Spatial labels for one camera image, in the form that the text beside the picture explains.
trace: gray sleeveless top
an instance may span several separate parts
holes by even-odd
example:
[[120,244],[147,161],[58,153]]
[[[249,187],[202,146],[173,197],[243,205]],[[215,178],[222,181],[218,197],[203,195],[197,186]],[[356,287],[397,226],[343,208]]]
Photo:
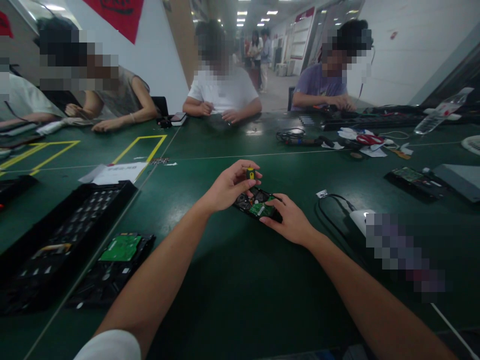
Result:
[[[118,118],[143,109],[139,98],[135,95],[134,89],[132,88],[134,78],[139,78],[145,86],[145,89],[150,93],[150,87],[140,76],[135,75],[122,66],[118,67],[118,82],[116,79],[103,82],[104,88],[111,87],[115,90],[95,90],[95,94],[100,97],[103,104]],[[160,116],[160,110],[158,108],[157,113],[158,116]]]

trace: water bottle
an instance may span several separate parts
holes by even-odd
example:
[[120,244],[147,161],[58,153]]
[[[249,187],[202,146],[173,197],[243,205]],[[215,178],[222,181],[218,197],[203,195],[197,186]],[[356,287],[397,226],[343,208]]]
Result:
[[473,90],[472,87],[464,87],[457,95],[442,101],[430,115],[416,126],[413,132],[419,135],[425,135],[431,132],[443,123],[446,118],[462,107],[467,102],[467,95]]

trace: red scissors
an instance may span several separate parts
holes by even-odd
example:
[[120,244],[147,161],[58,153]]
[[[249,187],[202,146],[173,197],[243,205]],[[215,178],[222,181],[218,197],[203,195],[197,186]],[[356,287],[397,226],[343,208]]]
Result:
[[356,137],[356,141],[363,145],[382,145],[385,140],[375,135],[362,134]]

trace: purple t-shirt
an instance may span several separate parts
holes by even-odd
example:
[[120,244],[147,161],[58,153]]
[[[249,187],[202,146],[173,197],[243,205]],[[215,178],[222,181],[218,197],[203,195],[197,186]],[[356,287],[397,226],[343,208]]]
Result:
[[[306,68],[300,75],[293,93],[307,95],[338,96],[347,92],[347,79],[344,77],[324,77],[322,63]],[[302,111],[303,107],[291,107],[291,111]]]

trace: green workbench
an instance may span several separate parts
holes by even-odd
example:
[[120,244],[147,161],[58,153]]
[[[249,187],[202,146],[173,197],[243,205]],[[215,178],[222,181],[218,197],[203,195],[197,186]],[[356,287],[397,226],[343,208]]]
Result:
[[[422,247],[432,264],[435,261],[435,269],[445,270],[452,284],[451,291],[439,295],[439,308],[458,329],[480,326],[480,289],[475,285],[480,273],[479,207],[456,193],[434,203],[419,201],[384,179],[402,166],[421,170],[440,164],[480,165],[480,157],[460,145],[462,139],[478,135],[480,127],[441,126],[423,137],[398,140],[399,144],[410,142],[414,150],[410,160],[388,150],[387,157],[357,160],[346,149],[294,147],[276,140],[277,130],[298,126],[293,113],[264,113],[241,126],[229,126],[212,116],[190,118],[182,127],[165,130],[154,122],[112,134],[95,134],[89,128],[62,129],[44,139],[44,145],[30,145],[25,152],[37,151],[0,174],[3,180],[33,172],[39,180],[0,213],[0,252],[76,189],[80,177],[120,155],[120,164],[164,157],[177,165],[146,168],[135,182],[139,191],[102,243],[120,232],[139,232],[155,234],[158,245],[222,170],[238,159],[251,159],[261,166],[262,189],[289,195],[311,223],[342,249],[348,250],[348,244],[314,212],[315,194],[323,189],[344,196],[358,209],[404,215],[405,221],[413,219],[413,226],[415,219],[425,219],[424,225],[431,225],[411,226],[421,233],[421,244],[415,245]],[[336,132],[321,132],[316,127],[305,130],[307,137],[337,137]],[[412,133],[413,129],[379,132],[393,130]],[[350,245],[365,244],[334,200],[326,199],[322,207]],[[72,359],[89,340],[107,310],[65,309],[63,303],[102,248],[99,243],[92,249],[85,267],[71,274],[71,287],[48,310],[0,318],[0,354],[6,354],[5,359]],[[447,329],[430,305],[412,296],[411,283],[377,275],[431,329]],[[208,223],[149,359],[257,359],[361,340],[315,259],[230,208]]]

